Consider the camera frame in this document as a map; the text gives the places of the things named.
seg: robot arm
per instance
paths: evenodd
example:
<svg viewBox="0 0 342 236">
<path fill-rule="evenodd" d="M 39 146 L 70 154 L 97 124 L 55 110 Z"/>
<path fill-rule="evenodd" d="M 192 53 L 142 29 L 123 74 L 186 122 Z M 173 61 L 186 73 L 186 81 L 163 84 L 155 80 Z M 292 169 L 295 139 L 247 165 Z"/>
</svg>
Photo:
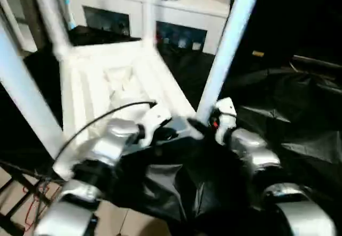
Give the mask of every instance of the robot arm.
<svg viewBox="0 0 342 236">
<path fill-rule="evenodd" d="M 73 177 L 38 223 L 35 236 L 94 235 L 100 199 L 110 187 L 111 171 L 122 153 L 133 144 L 150 145 L 154 131 L 168 122 L 171 115 L 161 105 L 150 109 L 140 124 L 112 119 L 103 134 L 79 147 L 79 162 Z"/>
<path fill-rule="evenodd" d="M 228 139 L 231 150 L 243 162 L 247 193 L 254 208 L 279 216 L 282 227 L 286 227 L 285 235 L 337 235 L 331 218 L 288 175 L 265 140 L 242 128 L 232 131 L 236 113 L 230 98 L 217 103 L 211 120 L 217 125 L 216 141 L 225 145 Z"/>
</svg>

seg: white pole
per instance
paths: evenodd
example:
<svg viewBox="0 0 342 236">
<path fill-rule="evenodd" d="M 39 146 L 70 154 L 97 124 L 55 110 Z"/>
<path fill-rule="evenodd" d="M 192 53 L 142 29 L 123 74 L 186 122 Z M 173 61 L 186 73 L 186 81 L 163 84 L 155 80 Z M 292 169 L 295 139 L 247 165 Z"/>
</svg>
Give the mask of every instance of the white pole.
<svg viewBox="0 0 342 236">
<path fill-rule="evenodd" d="M 21 58 L 17 55 L 2 22 L 0 22 L 0 57 L 2 85 L 50 156 L 55 158 L 64 143 L 63 132 Z M 20 129 L 18 129 L 18 137 L 20 141 Z"/>
<path fill-rule="evenodd" d="M 144 0 L 143 3 L 143 43 L 145 46 L 154 46 L 156 41 L 156 0 Z"/>
<path fill-rule="evenodd" d="M 53 44 L 53 52 L 61 60 L 71 49 L 71 44 L 58 9 L 57 0 L 37 0 L 44 23 Z"/>
<path fill-rule="evenodd" d="M 0 4 L 1 4 L 1 7 L 3 8 L 8 20 L 9 20 L 9 23 L 13 29 L 15 36 L 18 39 L 18 42 L 19 42 L 21 48 L 26 50 L 26 51 L 31 51 L 31 50 L 27 49 L 27 46 L 25 44 L 25 38 L 20 31 L 19 25 L 17 23 L 17 20 L 15 19 L 15 16 L 14 16 L 14 14 L 10 8 L 8 1 L 7 0 L 0 0 Z"/>
<path fill-rule="evenodd" d="M 199 102 L 196 118 L 207 124 L 231 62 L 257 0 L 235 0 L 213 66 Z"/>
</svg>

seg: black plastic sheet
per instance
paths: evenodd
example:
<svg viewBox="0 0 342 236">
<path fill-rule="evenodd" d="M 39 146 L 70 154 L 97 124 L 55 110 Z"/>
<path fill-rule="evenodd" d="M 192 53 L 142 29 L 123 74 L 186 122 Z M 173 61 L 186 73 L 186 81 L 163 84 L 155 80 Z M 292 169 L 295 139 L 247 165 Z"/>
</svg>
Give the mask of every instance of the black plastic sheet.
<svg viewBox="0 0 342 236">
<path fill-rule="evenodd" d="M 182 73 L 174 76 L 187 96 L 197 94 L 186 91 L 186 84 L 193 81 L 182 81 Z M 308 74 L 264 70 L 230 77 L 220 97 L 226 96 L 233 99 L 238 126 L 259 133 L 287 172 L 312 189 L 312 198 L 339 221 L 341 87 Z M 260 214 L 246 218 L 251 213 L 240 162 L 230 150 L 210 137 L 190 142 L 125 157 L 113 203 L 182 223 L 196 223 L 221 212 L 227 219 L 228 214 L 236 214 L 248 223 L 260 219 Z"/>
<path fill-rule="evenodd" d="M 86 45 L 114 42 L 117 38 L 78 27 L 71 31 L 71 40 L 76 45 Z M 159 52 L 192 106 L 197 108 L 214 56 L 165 45 L 159 46 Z M 51 48 L 25 61 L 61 123 L 59 67 Z M 259 133 L 298 183 L 313 189 L 312 197 L 339 226 L 342 86 L 313 75 L 257 67 L 248 64 L 243 67 L 244 74 L 230 74 L 220 97 L 232 97 L 239 126 Z M 247 68 L 256 71 L 248 72 Z M 20 130 L 20 138 L 18 130 L 6 130 L 1 161 L 32 171 L 49 164 L 47 152 L 7 99 L 3 125 L 15 123 L 16 128 L 22 129 L 25 124 L 27 130 Z M 18 142 L 26 135 L 27 141 Z M 261 225 L 262 215 L 248 208 L 239 168 L 240 163 L 230 150 L 218 146 L 210 136 L 204 142 L 187 139 L 125 156 L 108 199 L 171 224 L 205 227 L 216 221 L 212 230 L 217 228 L 219 232 L 219 225 L 223 224 L 235 228 L 239 235 L 248 235 L 243 230 L 255 230 L 251 224 Z"/>
</svg>

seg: white cabinet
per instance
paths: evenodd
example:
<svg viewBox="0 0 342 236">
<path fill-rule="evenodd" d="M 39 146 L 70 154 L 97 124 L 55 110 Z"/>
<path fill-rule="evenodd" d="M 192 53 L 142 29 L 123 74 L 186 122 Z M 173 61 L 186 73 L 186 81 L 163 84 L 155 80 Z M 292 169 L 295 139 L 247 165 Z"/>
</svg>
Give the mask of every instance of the white cabinet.
<svg viewBox="0 0 342 236">
<path fill-rule="evenodd" d="M 75 25 L 87 25 L 84 7 L 129 16 L 132 37 L 142 37 L 143 0 L 69 0 Z M 178 0 L 156 4 L 157 20 L 206 31 L 203 52 L 215 54 L 229 14 L 230 0 Z"/>
</svg>

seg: black cable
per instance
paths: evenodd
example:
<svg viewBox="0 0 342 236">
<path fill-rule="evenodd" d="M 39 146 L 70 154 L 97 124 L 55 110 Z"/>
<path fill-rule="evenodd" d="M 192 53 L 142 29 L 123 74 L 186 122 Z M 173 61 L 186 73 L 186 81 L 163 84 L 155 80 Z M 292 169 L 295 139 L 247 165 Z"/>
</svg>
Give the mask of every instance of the black cable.
<svg viewBox="0 0 342 236">
<path fill-rule="evenodd" d="M 98 118 L 95 118 L 94 120 L 92 120 L 91 122 L 87 123 L 86 125 L 84 125 L 80 130 L 77 131 L 77 133 L 75 133 L 68 141 L 66 141 L 62 147 L 60 148 L 56 158 L 55 158 L 55 161 L 52 163 L 52 165 L 48 168 L 48 172 L 46 173 L 47 177 L 46 177 L 46 180 L 43 184 L 43 193 L 45 192 L 45 189 L 46 187 L 48 186 L 49 182 L 50 182 L 50 179 L 51 179 L 51 176 L 52 176 L 52 173 L 53 173 L 53 165 L 55 164 L 55 162 L 57 161 L 57 159 L 60 157 L 60 155 L 63 153 L 63 151 L 69 146 L 69 144 L 77 137 L 79 136 L 85 129 L 87 129 L 89 126 L 93 125 L 94 123 L 98 122 L 99 120 L 101 120 L 102 118 L 110 115 L 110 114 L 113 114 L 121 109 L 125 109 L 125 108 L 128 108 L 130 106 L 134 106 L 134 105 L 141 105 L 141 104 L 148 104 L 150 105 L 150 107 L 152 108 L 153 106 L 156 105 L 156 102 L 151 102 L 151 101 L 140 101 L 140 102 L 134 102 L 134 103 L 129 103 L 129 104 L 126 104 L 126 105 L 123 105 L 123 106 L 120 106 L 116 109 L 113 109 L 111 111 L 108 111 L 107 113 L 104 113 L 103 115 L 99 116 Z M 38 207 L 36 209 L 36 214 L 35 214 L 35 219 L 34 219 L 34 224 L 35 226 L 37 225 L 38 223 L 38 217 L 39 217 L 39 210 L 40 210 L 40 207 L 41 207 L 41 199 L 39 198 L 39 201 L 38 201 Z"/>
</svg>

